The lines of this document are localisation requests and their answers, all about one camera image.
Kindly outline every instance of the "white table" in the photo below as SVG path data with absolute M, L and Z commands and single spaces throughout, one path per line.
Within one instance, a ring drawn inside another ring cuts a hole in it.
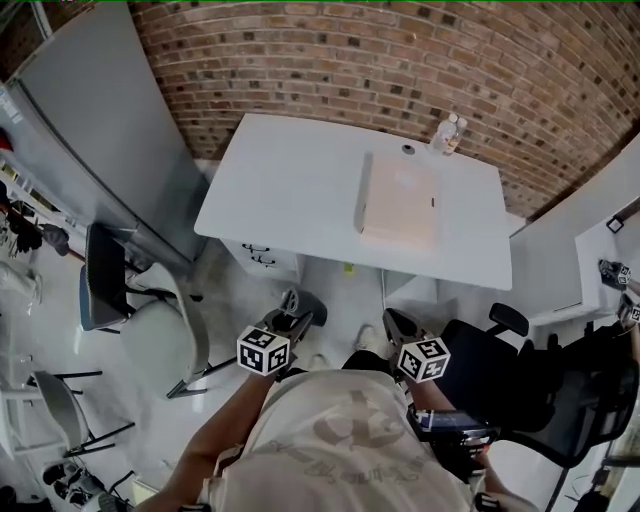
M 404 144 L 411 145 L 415 154 L 405 155 Z M 379 247 L 362 241 L 354 215 L 368 153 L 408 159 L 428 166 L 437 176 L 438 244 L 434 249 Z M 460 154 L 434 156 L 422 143 L 352 126 L 246 114 L 213 179 L 195 231 L 222 239 L 247 270 L 260 267 L 256 260 L 261 256 L 262 261 L 271 261 L 267 253 L 253 251 L 269 248 L 273 260 L 278 254 L 287 260 L 284 267 L 298 274 L 301 262 L 296 258 L 310 255 L 511 288 L 511 253 L 498 170 Z M 253 261 L 242 260 L 243 249 Z M 267 269 L 265 275 L 272 271 L 276 269 Z

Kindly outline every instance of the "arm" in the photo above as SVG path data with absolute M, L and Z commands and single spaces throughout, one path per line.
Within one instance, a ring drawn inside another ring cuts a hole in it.
M 640 327 L 638 324 L 631 329 L 631 356 L 640 364 Z
M 238 391 L 191 438 L 173 475 L 153 498 L 136 508 L 138 512 L 177 512 L 193 505 L 202 482 L 213 474 L 224 450 L 244 444 L 255 425 L 275 376 L 251 375 Z
M 434 411 L 456 410 L 444 393 L 440 391 L 440 388 L 434 381 L 428 380 L 426 382 L 416 383 L 407 378 L 406 383 L 409 387 L 409 392 L 411 393 L 416 409 Z M 515 494 L 510 492 L 504 486 L 496 472 L 493 470 L 493 467 L 491 467 L 491 463 L 489 462 L 489 457 L 487 457 L 486 453 L 478 455 L 476 460 L 486 469 L 485 488 L 487 489 L 487 492 L 515 496 Z

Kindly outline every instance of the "chair armrest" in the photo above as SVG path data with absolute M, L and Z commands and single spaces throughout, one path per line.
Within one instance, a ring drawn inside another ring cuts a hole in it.
M 491 306 L 489 318 L 498 324 L 487 331 L 490 334 L 500 334 L 507 329 L 523 337 L 529 334 L 529 320 L 505 304 L 496 302 Z

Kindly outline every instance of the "drawer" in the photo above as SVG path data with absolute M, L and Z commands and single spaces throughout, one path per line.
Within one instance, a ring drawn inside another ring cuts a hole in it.
M 243 267 L 260 266 L 281 270 L 297 270 L 296 254 L 264 245 L 223 240 L 224 245 Z

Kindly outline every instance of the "brick wall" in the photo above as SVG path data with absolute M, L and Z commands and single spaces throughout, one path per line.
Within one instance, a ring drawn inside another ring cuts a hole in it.
M 195 157 L 245 112 L 428 141 L 453 110 L 460 152 L 498 166 L 510 211 L 575 190 L 640 118 L 633 4 L 134 4 L 149 62 Z
M 44 2 L 47 19 L 54 32 L 78 14 L 90 9 L 92 2 Z M 33 11 L 22 5 L 10 24 L 0 33 L 0 80 L 6 81 L 43 42 Z

